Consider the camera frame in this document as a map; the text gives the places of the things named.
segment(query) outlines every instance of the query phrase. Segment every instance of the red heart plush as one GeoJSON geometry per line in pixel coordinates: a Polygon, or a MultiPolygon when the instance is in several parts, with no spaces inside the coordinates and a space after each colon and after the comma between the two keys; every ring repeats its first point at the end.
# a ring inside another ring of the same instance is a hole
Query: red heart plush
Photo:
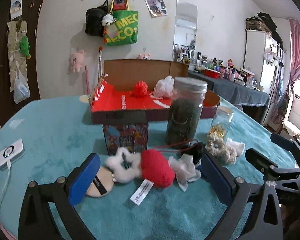
{"type": "Polygon", "coordinates": [[[142,177],[154,183],[155,187],[169,187],[174,180],[174,171],[166,158],[157,150],[141,153],[142,177]]]}

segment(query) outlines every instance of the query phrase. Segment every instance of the green plush toy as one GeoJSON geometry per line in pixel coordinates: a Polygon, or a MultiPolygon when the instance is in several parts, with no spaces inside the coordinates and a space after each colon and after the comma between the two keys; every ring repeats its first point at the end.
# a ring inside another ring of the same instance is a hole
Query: green plush toy
{"type": "Polygon", "coordinates": [[[27,36],[23,36],[19,46],[20,46],[20,52],[26,56],[26,59],[30,59],[31,58],[31,55],[29,54],[30,44],[28,42],[27,36]]]}

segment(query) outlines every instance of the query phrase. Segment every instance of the pink curtain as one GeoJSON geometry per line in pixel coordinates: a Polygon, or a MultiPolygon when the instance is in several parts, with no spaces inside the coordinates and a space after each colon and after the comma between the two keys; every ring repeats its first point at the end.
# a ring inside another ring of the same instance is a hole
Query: pink curtain
{"type": "MultiPolygon", "coordinates": [[[[291,63],[291,70],[290,70],[290,79],[289,84],[292,88],[295,81],[300,80],[300,23],[296,20],[290,20],[291,26],[291,37],[292,37],[292,63],[291,63]]],[[[273,123],[279,124],[282,120],[282,111],[278,112],[278,108],[285,107],[285,97],[287,95],[287,90],[283,94],[280,102],[278,103],[277,107],[274,110],[272,115],[271,121],[273,123]]]]}

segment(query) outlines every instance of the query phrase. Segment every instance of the cardboard box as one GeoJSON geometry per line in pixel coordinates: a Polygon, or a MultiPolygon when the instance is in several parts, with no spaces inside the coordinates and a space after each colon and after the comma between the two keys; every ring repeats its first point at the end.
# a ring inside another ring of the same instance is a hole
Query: cardboard box
{"type": "MultiPolygon", "coordinates": [[[[162,104],[158,105],[149,94],[136,98],[131,94],[134,85],[143,80],[150,93],[160,79],[169,75],[173,78],[188,75],[188,65],[162,60],[106,60],[103,68],[103,73],[107,73],[108,77],[99,81],[89,100],[94,124],[103,124],[107,116],[116,111],[144,111],[148,122],[168,120],[171,100],[158,99],[162,104]]],[[[219,104],[220,97],[208,90],[201,118],[212,118],[219,104]]]]}

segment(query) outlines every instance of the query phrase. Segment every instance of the metal screw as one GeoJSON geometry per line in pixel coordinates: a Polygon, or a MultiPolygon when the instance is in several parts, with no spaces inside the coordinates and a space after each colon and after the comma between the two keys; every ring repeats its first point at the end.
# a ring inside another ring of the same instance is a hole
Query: metal screw
{"type": "Polygon", "coordinates": [[[58,179],[57,179],[57,182],[58,183],[64,183],[66,181],[66,178],[65,177],[59,177],[58,179]]]}
{"type": "Polygon", "coordinates": [[[267,184],[268,187],[272,187],[273,186],[273,182],[269,181],[269,180],[266,181],[266,184],[267,184]]]}
{"type": "Polygon", "coordinates": [[[244,183],[244,179],[242,177],[237,177],[235,180],[241,184],[244,183]]]}
{"type": "Polygon", "coordinates": [[[36,184],[37,184],[37,183],[36,183],[35,181],[31,181],[31,182],[29,183],[29,187],[34,187],[36,184]]]}

